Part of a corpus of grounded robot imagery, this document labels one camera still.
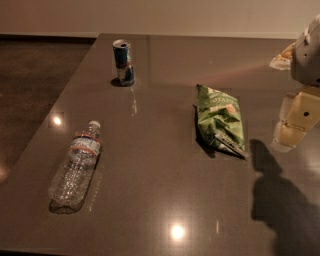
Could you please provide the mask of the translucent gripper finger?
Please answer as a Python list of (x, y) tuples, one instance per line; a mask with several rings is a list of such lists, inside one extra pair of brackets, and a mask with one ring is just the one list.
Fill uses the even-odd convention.
[(306, 132), (287, 124), (287, 115), (293, 105), (295, 95), (287, 94), (279, 112), (279, 121), (275, 126), (271, 147), (278, 152), (287, 153), (294, 149), (305, 137)]

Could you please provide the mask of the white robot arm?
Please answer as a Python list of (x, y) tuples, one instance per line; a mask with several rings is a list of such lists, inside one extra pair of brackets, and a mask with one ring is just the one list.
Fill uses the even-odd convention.
[(298, 92), (284, 97), (274, 130), (272, 147), (286, 153), (320, 121), (320, 15), (269, 66), (288, 70), (292, 79), (302, 85)]

